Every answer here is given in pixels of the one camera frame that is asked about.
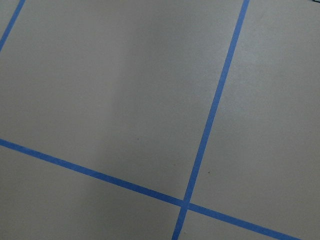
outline diagonal blue line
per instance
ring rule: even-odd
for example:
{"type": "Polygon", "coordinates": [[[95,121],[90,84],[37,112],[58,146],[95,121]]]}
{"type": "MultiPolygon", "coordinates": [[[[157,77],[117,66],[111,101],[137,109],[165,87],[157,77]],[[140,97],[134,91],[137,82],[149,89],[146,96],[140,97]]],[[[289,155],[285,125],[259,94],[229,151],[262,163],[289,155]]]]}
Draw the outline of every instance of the diagonal blue line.
{"type": "Polygon", "coordinates": [[[199,145],[199,148],[198,148],[198,152],[197,152],[195,160],[194,160],[194,164],[193,164],[192,172],[191,172],[191,175],[190,175],[190,178],[189,178],[188,186],[186,188],[185,195],[184,195],[184,198],[183,198],[183,205],[181,206],[181,209],[180,209],[180,212],[179,212],[176,224],[175,224],[175,228],[174,228],[173,235],[172,235],[172,240],[177,240],[178,239],[178,237],[180,235],[180,232],[181,232],[181,229],[183,227],[185,218],[186,218],[186,214],[187,214],[187,211],[188,211],[188,206],[190,204],[191,196],[192,196],[192,193],[193,193],[194,188],[195,188],[195,184],[196,184],[196,180],[197,180],[197,177],[198,177],[200,165],[201,165],[201,162],[202,162],[205,150],[206,150],[206,146],[207,146],[207,142],[208,142],[208,139],[209,139],[210,131],[211,131],[212,125],[214,123],[214,119],[215,119],[215,116],[216,116],[216,113],[217,113],[219,101],[220,101],[220,98],[221,98],[221,95],[222,95],[222,91],[224,89],[225,82],[226,82],[226,79],[227,79],[227,75],[228,75],[228,72],[229,72],[229,69],[230,69],[231,61],[232,61],[232,58],[233,58],[234,53],[235,53],[236,45],[237,45],[238,38],[239,38],[239,35],[240,35],[241,27],[242,27],[242,24],[244,22],[245,15],[246,15],[246,12],[247,12],[247,9],[248,9],[249,1],[250,0],[243,0],[243,3],[242,3],[242,7],[241,7],[241,10],[240,10],[240,13],[239,13],[239,17],[238,17],[238,20],[236,22],[235,29],[234,29],[234,32],[233,32],[233,36],[232,36],[232,39],[231,39],[231,43],[230,43],[230,46],[229,46],[229,50],[228,50],[228,53],[227,53],[225,61],[224,61],[224,65],[223,65],[223,69],[222,69],[222,72],[221,72],[221,76],[220,76],[218,85],[216,87],[216,91],[215,91],[214,98],[213,98],[213,101],[212,101],[212,105],[211,105],[211,108],[210,108],[210,111],[209,111],[209,115],[208,115],[204,130],[203,130],[203,134],[202,134],[202,138],[201,138],[200,145],[199,145]]]}
{"type": "Polygon", "coordinates": [[[49,163],[52,163],[55,165],[59,165],[61,167],[73,170],[75,172],[78,172],[78,173],[81,173],[84,175],[88,175],[88,176],[96,178],[96,179],[100,179],[100,180],[105,181],[107,183],[111,183],[111,184],[117,185],[119,187],[129,189],[134,192],[137,192],[137,193],[140,193],[143,195],[147,195],[149,197],[152,197],[152,198],[155,198],[155,199],[158,199],[158,200],[161,200],[161,201],[164,201],[164,202],[176,205],[176,206],[181,206],[181,204],[183,202],[182,200],[175,198],[173,196],[169,196],[169,195],[163,194],[161,192],[157,192],[157,191],[148,189],[146,187],[139,186],[134,183],[124,181],[124,180],[121,180],[119,178],[116,178],[116,177],[113,177],[110,175],[103,174],[103,173],[95,171],[95,170],[91,170],[91,169],[86,168],[84,166],[80,166],[80,165],[59,159],[54,156],[50,156],[50,155],[44,154],[42,152],[32,150],[30,148],[15,144],[13,142],[3,140],[1,138],[0,138],[0,146],[18,151],[20,153],[35,157],[37,159],[41,159],[41,160],[44,160],[46,162],[49,162],[49,163]]]}
{"type": "Polygon", "coordinates": [[[11,17],[9,23],[8,23],[8,25],[6,26],[6,29],[4,30],[4,33],[3,33],[3,35],[2,35],[2,37],[0,39],[0,52],[1,52],[2,48],[4,47],[4,45],[5,45],[5,42],[6,42],[7,38],[8,38],[8,36],[9,36],[10,31],[13,28],[18,16],[19,16],[19,13],[20,13],[22,7],[25,4],[25,1],[26,0],[20,0],[19,1],[19,3],[16,6],[15,11],[14,11],[14,13],[13,13],[13,15],[12,15],[12,17],[11,17]]]}
{"type": "MultiPolygon", "coordinates": [[[[175,198],[175,197],[172,197],[172,196],[169,196],[169,195],[166,195],[166,194],[163,194],[163,193],[160,193],[160,192],[145,188],[143,186],[139,186],[137,184],[134,184],[134,183],[131,183],[131,182],[128,182],[128,181],[124,181],[124,180],[118,179],[118,178],[113,177],[113,176],[109,176],[109,175],[103,174],[101,172],[97,172],[97,171],[91,170],[89,168],[86,168],[86,167],[83,167],[83,166],[80,166],[80,165],[77,165],[77,164],[73,164],[71,162],[68,162],[68,161],[59,159],[57,157],[53,157],[53,156],[44,154],[44,153],[39,152],[39,151],[32,150],[30,148],[18,145],[16,143],[13,143],[13,142],[10,142],[10,141],[3,140],[1,138],[0,138],[0,146],[3,146],[5,148],[11,149],[11,150],[14,150],[14,151],[17,151],[17,152],[20,152],[22,154],[26,154],[26,155],[35,157],[37,159],[41,159],[41,160],[47,161],[47,162],[55,164],[55,165],[59,165],[59,166],[61,166],[63,168],[70,169],[72,171],[75,171],[75,172],[78,172],[78,173],[81,173],[81,174],[84,174],[84,175],[87,175],[87,176],[90,176],[90,177],[105,181],[107,183],[111,183],[111,184],[117,185],[117,186],[125,188],[125,189],[132,190],[134,192],[137,192],[137,193],[140,193],[140,194],[143,194],[143,195],[146,195],[146,196],[149,196],[149,197],[152,197],[152,198],[155,198],[155,199],[158,199],[158,200],[161,200],[161,201],[164,201],[164,202],[167,202],[167,203],[179,206],[179,207],[182,207],[184,205],[184,201],[182,201],[182,200],[180,200],[178,198],[175,198]]],[[[279,240],[299,240],[298,238],[295,238],[295,237],[292,237],[292,236],[289,236],[289,235],[286,235],[286,234],[283,234],[283,233],[280,233],[280,232],[265,228],[263,226],[259,226],[259,225],[247,222],[247,221],[243,221],[241,219],[238,219],[238,218],[235,218],[235,217],[232,217],[232,216],[229,216],[229,215],[225,215],[223,213],[220,213],[220,212],[217,212],[217,211],[214,211],[214,210],[211,210],[211,209],[208,209],[208,208],[205,208],[203,206],[199,206],[199,205],[196,205],[196,204],[193,204],[193,203],[189,203],[188,204],[188,209],[193,211],[193,212],[196,212],[196,213],[199,213],[199,214],[202,214],[202,215],[206,215],[206,216],[208,216],[210,218],[214,218],[214,219],[217,219],[217,220],[220,220],[220,221],[224,221],[226,223],[229,223],[229,224],[232,224],[232,225],[236,225],[238,227],[241,227],[241,228],[244,228],[244,229],[247,229],[247,230],[250,230],[250,231],[254,231],[254,232],[259,233],[259,234],[267,235],[267,236],[275,238],[275,239],[279,239],[279,240]]]]}
{"type": "Polygon", "coordinates": [[[214,211],[214,210],[211,210],[211,209],[208,209],[208,208],[205,208],[203,206],[199,206],[199,205],[196,205],[193,203],[189,204],[189,210],[194,211],[199,214],[206,215],[208,217],[211,217],[211,218],[223,221],[223,222],[226,222],[228,224],[236,225],[240,228],[244,228],[244,229],[259,233],[259,234],[266,235],[266,236],[274,238],[274,239],[300,240],[299,238],[289,236],[289,235],[283,234],[281,232],[274,231],[274,230],[265,228],[263,226],[259,226],[259,225],[256,225],[256,224],[253,224],[253,223],[250,223],[250,222],[235,218],[233,216],[229,216],[229,215],[226,215],[226,214],[223,214],[223,213],[220,213],[220,212],[217,212],[217,211],[214,211]]]}

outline concrete floor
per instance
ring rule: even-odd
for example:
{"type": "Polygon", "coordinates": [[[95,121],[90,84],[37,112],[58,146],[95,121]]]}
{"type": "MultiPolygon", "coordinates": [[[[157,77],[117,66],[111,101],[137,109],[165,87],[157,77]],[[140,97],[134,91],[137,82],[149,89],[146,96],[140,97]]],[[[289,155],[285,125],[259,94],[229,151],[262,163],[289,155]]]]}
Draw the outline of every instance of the concrete floor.
{"type": "MultiPolygon", "coordinates": [[[[18,3],[0,0],[0,36],[18,3]]],[[[0,53],[2,142],[183,200],[242,4],[26,0],[0,53]]],[[[319,15],[250,1],[191,198],[277,239],[320,239],[319,15]]],[[[0,163],[0,239],[172,239],[179,204],[7,146],[0,163]]],[[[192,210],[179,236],[273,238],[192,210]]]]}

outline blue grid line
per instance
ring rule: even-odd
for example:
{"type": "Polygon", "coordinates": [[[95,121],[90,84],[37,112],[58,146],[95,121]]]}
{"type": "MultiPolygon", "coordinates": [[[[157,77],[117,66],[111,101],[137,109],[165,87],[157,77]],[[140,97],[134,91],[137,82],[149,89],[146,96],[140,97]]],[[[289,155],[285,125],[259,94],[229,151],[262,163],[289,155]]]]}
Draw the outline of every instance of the blue grid line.
{"type": "MultiPolygon", "coordinates": [[[[110,175],[106,175],[104,173],[101,173],[101,172],[98,172],[98,171],[95,171],[95,170],[68,162],[68,161],[65,161],[62,159],[59,159],[54,156],[44,154],[42,152],[18,145],[16,143],[13,143],[10,141],[6,141],[1,138],[0,138],[0,146],[3,146],[5,148],[11,149],[11,150],[14,150],[17,152],[20,152],[22,154],[32,156],[32,157],[40,159],[40,160],[44,160],[46,162],[61,166],[63,168],[70,169],[75,172],[102,180],[104,182],[117,185],[119,187],[132,190],[134,192],[161,200],[163,202],[167,202],[169,204],[176,205],[178,207],[182,207],[184,204],[184,201],[182,201],[181,199],[175,198],[173,196],[169,196],[169,195],[163,194],[161,192],[157,192],[157,191],[148,189],[146,187],[139,186],[137,184],[134,184],[134,183],[131,183],[128,181],[124,181],[124,180],[121,180],[119,178],[116,178],[116,177],[113,177],[110,175]]],[[[295,238],[293,236],[289,236],[289,235],[265,228],[263,226],[259,226],[259,225],[256,225],[256,224],[253,224],[253,223],[250,223],[247,221],[243,221],[239,218],[228,216],[223,213],[220,213],[220,212],[217,212],[217,211],[214,211],[214,210],[211,210],[211,209],[208,209],[208,208],[205,208],[203,206],[199,206],[199,205],[196,205],[193,203],[190,203],[188,205],[188,209],[193,212],[196,212],[196,213],[199,213],[202,215],[206,215],[210,218],[224,221],[226,223],[238,226],[240,228],[247,229],[247,230],[250,230],[250,231],[262,234],[262,235],[266,235],[266,236],[269,236],[269,237],[272,237],[272,238],[275,238],[278,240],[300,240],[300,239],[295,238]]]]}
{"type": "Polygon", "coordinates": [[[213,101],[212,101],[212,105],[211,105],[211,108],[210,108],[210,111],[209,111],[208,118],[207,118],[206,123],[205,123],[205,127],[204,127],[203,134],[202,134],[202,137],[201,137],[200,145],[199,145],[198,151],[196,153],[196,157],[195,157],[195,160],[194,160],[192,172],[191,172],[191,175],[190,175],[190,178],[189,178],[189,182],[188,182],[188,185],[187,185],[187,188],[186,188],[186,191],[185,191],[185,195],[184,195],[184,198],[183,198],[183,205],[182,205],[182,207],[180,209],[178,218],[176,220],[175,228],[174,228],[174,231],[173,231],[173,234],[172,234],[172,240],[177,240],[178,239],[178,237],[180,235],[180,232],[181,232],[181,229],[182,229],[182,227],[184,225],[184,221],[185,221],[186,214],[187,214],[187,211],[188,211],[188,208],[189,208],[189,204],[190,204],[190,201],[191,201],[192,193],[194,191],[196,180],[197,180],[198,173],[199,173],[199,170],[200,170],[201,162],[202,162],[202,159],[203,159],[204,154],[205,154],[205,150],[206,150],[207,142],[208,142],[209,135],[210,135],[210,132],[211,132],[211,128],[212,128],[214,120],[215,120],[215,116],[216,116],[216,113],[217,113],[217,109],[218,109],[218,105],[219,105],[219,102],[220,102],[220,98],[222,96],[222,92],[223,92],[223,89],[224,89],[224,86],[225,86],[225,82],[226,82],[226,79],[227,79],[227,76],[228,76],[228,72],[229,72],[229,69],[230,69],[231,61],[232,61],[232,58],[233,58],[234,53],[235,53],[235,49],[236,49],[236,46],[237,46],[238,38],[239,38],[239,35],[240,35],[242,24],[243,24],[245,16],[246,16],[246,12],[247,12],[247,9],[248,9],[249,2],[250,2],[250,0],[243,0],[242,6],[241,6],[239,17],[238,17],[238,20],[236,22],[236,25],[235,25],[235,28],[234,28],[234,32],[233,32],[233,35],[232,35],[232,39],[231,39],[231,42],[230,42],[230,46],[229,46],[229,49],[228,49],[228,53],[227,53],[225,61],[224,61],[224,65],[223,65],[223,69],[222,69],[222,72],[221,72],[221,76],[220,76],[218,85],[216,87],[216,91],[215,91],[215,94],[214,94],[214,98],[213,98],[213,101]]]}
{"type": "Polygon", "coordinates": [[[19,1],[18,5],[16,6],[16,8],[15,8],[15,10],[13,12],[13,15],[12,15],[8,25],[6,26],[6,29],[4,30],[4,33],[3,33],[3,35],[2,35],[2,37],[0,39],[0,52],[1,52],[2,48],[4,47],[4,45],[5,45],[5,42],[6,42],[7,38],[8,38],[8,36],[9,36],[10,31],[13,28],[18,16],[19,16],[19,13],[20,13],[22,7],[25,4],[25,1],[26,0],[20,0],[19,1]]]}

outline gray surface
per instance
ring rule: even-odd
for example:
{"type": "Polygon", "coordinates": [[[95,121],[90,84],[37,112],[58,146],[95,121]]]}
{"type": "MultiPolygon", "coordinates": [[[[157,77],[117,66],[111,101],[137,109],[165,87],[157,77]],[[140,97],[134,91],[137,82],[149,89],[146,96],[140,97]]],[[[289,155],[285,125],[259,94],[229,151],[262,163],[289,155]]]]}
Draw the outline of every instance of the gray surface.
{"type": "Polygon", "coordinates": [[[179,240],[274,240],[274,238],[188,211],[179,240]]]}
{"type": "Polygon", "coordinates": [[[171,238],[177,206],[9,149],[0,154],[2,240],[171,238]]]}
{"type": "Polygon", "coordinates": [[[14,13],[19,0],[0,0],[0,38],[14,13]]]}
{"type": "Polygon", "coordinates": [[[193,203],[320,239],[319,14],[312,2],[250,3],[193,203]]]}
{"type": "Polygon", "coordinates": [[[241,0],[28,0],[1,138],[183,198],[241,0]]]}

